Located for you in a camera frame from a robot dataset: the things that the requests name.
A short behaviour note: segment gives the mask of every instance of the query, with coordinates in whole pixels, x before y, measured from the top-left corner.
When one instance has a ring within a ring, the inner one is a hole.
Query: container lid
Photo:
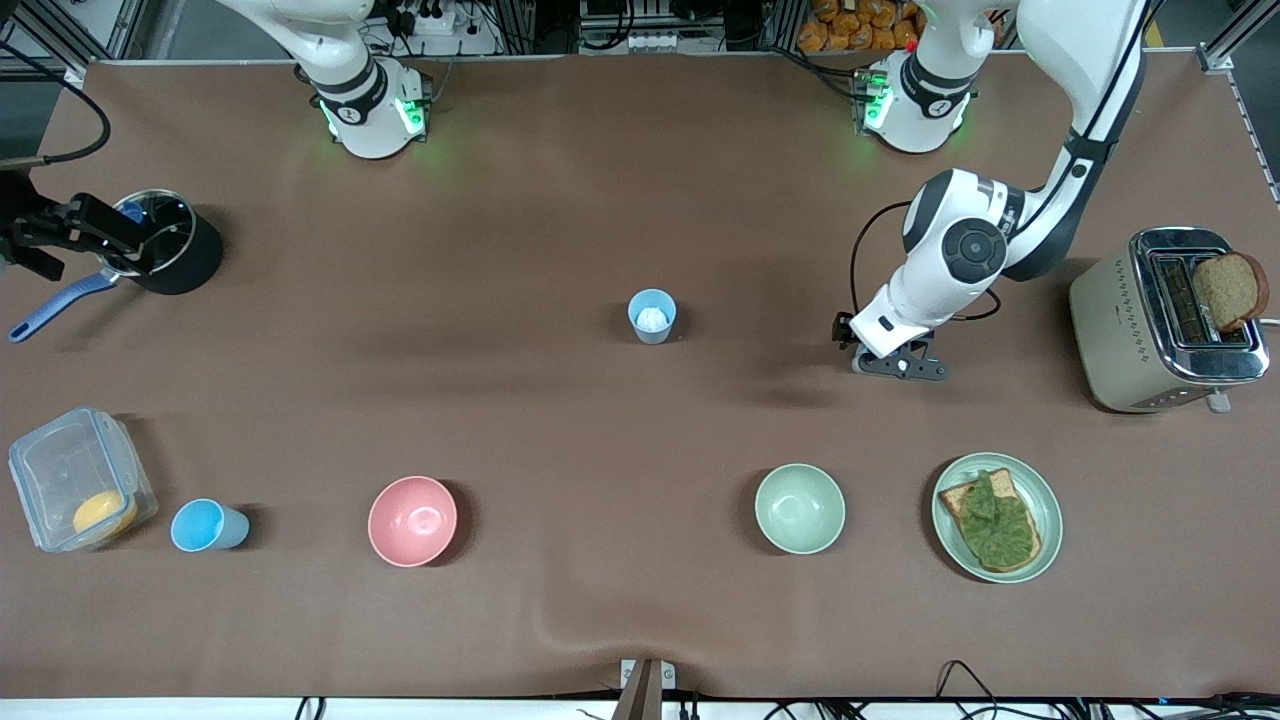
[[[137,462],[122,456],[119,443],[104,434],[113,427],[105,413],[77,407],[9,448],[9,471],[38,547],[50,552],[83,547],[137,512],[136,488],[124,483],[133,471],[128,465]]]

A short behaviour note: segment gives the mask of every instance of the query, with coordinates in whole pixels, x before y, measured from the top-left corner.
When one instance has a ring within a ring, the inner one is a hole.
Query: blue cup
[[[247,536],[248,518],[243,512],[209,498],[183,505],[169,527],[169,538],[183,552],[228,550]]]
[[[644,329],[640,327],[640,313],[650,307],[660,310],[667,320],[660,329],[653,329],[654,325],[645,327]],[[641,290],[627,304],[627,316],[631,318],[631,328],[635,329],[640,342],[658,345],[667,341],[667,336],[671,334],[671,325],[676,323],[676,301],[660,290]]]

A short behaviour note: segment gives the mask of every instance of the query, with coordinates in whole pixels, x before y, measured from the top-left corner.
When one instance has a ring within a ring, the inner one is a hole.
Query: table
[[[125,287],[0,348],[0,441],[96,406],[161,502],[106,550],[51,556],[0,489],[0,689],[541,694],[614,684],[644,655],[719,696],[932,694],[952,657],[1004,696],[1274,684],[1280,384],[1226,416],[1101,413],[1065,304],[1151,225],[1208,225],[1280,266],[1224,78],[1151,55],[1069,261],[942,328],[946,383],[856,377],[827,341],[872,211],[954,165],[1047,176],[1061,92],[1016,55],[980,87],[946,147],[904,156],[780,59],[462,64],[430,141],[369,163],[326,142],[288,67],[95,67],[115,135],[37,172],[41,190],[169,187],[229,250],[198,292]],[[93,132],[64,97],[46,151]],[[865,243],[864,292],[901,261],[893,224]],[[681,304],[666,346],[623,316],[648,286]],[[10,270],[0,322],[52,290]],[[1061,501],[1062,552],[1025,585],[963,575],[927,520],[940,470],[978,450],[1027,460]],[[817,556],[771,551],[750,514],[788,461],[828,470],[850,507]],[[462,507],[431,568],[390,568],[365,537],[407,474]],[[169,544],[201,496],[248,507],[247,548]]]

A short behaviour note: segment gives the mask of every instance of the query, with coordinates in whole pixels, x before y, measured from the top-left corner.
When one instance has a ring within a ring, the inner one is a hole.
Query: bread slice
[[[1243,252],[1203,260],[1196,266],[1192,286],[1196,300],[1208,307],[1213,325],[1224,333],[1262,315],[1271,295],[1262,265]]]
[[[942,505],[946,506],[947,512],[955,518],[956,527],[960,527],[960,518],[964,516],[965,505],[969,502],[969,488],[974,486],[978,480],[965,483],[963,486],[956,486],[951,489],[942,492]],[[1018,495],[1018,487],[1014,486],[1014,475],[1009,473],[1009,468],[1001,468],[991,473],[991,489],[995,492],[996,497],[1016,497],[1019,502],[1021,497]],[[1018,565],[1010,565],[1007,568],[987,568],[992,573],[1012,573],[1014,570],[1020,570],[1032,564],[1033,560],[1039,557],[1042,548],[1039,529],[1036,527],[1036,519],[1032,518],[1032,511],[1027,510],[1027,521],[1032,527],[1032,555],[1023,562]]]

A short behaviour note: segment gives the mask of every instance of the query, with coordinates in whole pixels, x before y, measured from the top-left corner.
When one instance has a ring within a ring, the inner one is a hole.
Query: toaster slot
[[[1219,333],[1210,322],[1208,310],[1196,297],[1192,274],[1202,260],[1216,256],[1206,254],[1169,254],[1152,258],[1160,295],[1169,318],[1174,342],[1183,347],[1248,346],[1243,331]]]

